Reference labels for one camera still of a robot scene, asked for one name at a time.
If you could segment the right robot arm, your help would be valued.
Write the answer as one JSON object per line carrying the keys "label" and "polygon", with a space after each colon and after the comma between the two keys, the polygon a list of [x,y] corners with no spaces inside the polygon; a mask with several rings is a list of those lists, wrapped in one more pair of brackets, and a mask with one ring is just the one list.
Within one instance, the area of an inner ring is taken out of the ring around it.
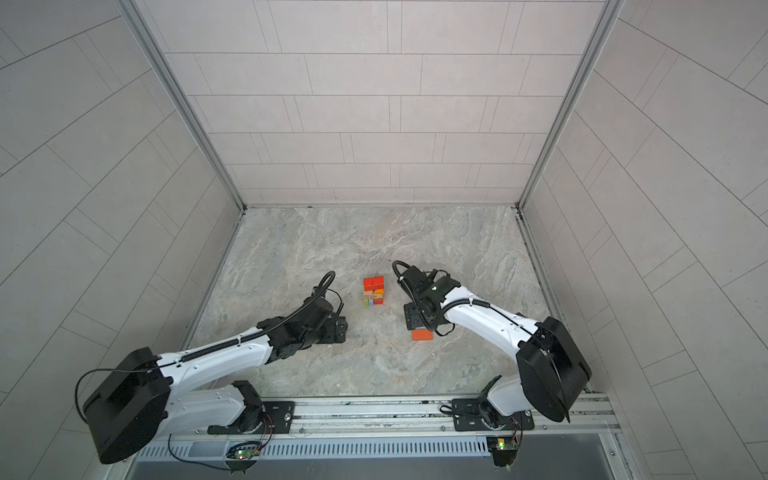
{"label": "right robot arm", "polygon": [[477,415],[500,429],[517,414],[535,410],[546,418],[570,419],[570,409],[591,379],[583,354],[565,325],[513,314],[481,299],[439,270],[429,273],[400,260],[392,263],[397,284],[410,302],[404,306],[410,330],[444,337],[461,326],[515,361],[517,374],[494,377],[477,399]]}

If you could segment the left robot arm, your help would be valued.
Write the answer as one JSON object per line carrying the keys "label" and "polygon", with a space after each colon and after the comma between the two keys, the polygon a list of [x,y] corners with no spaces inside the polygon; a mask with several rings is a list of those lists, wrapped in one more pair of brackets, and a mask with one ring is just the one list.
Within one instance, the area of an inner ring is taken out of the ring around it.
{"label": "left robot arm", "polygon": [[265,421],[255,387],[234,381],[207,384],[248,368],[288,359],[315,344],[346,339],[348,323],[324,297],[297,311],[265,319],[217,343],[155,354],[148,347],[129,353],[80,405],[103,464],[139,452],[158,437],[205,427],[213,434],[244,434]]}

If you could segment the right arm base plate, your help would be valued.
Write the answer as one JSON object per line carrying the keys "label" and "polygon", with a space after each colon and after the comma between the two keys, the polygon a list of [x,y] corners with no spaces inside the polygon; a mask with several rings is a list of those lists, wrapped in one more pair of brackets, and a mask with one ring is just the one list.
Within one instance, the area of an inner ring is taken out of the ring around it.
{"label": "right arm base plate", "polygon": [[442,405],[440,411],[450,415],[458,432],[491,431],[532,431],[535,424],[529,411],[516,412],[498,421],[489,422],[481,415],[480,403],[476,399],[455,398],[449,405]]}

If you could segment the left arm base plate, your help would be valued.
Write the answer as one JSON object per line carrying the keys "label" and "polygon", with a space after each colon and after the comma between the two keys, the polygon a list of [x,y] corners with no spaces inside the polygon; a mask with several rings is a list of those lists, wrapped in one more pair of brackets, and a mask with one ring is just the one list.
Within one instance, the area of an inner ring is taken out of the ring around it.
{"label": "left arm base plate", "polygon": [[235,422],[228,426],[209,426],[209,435],[287,434],[294,416],[295,403],[266,401],[259,409],[247,407]]}

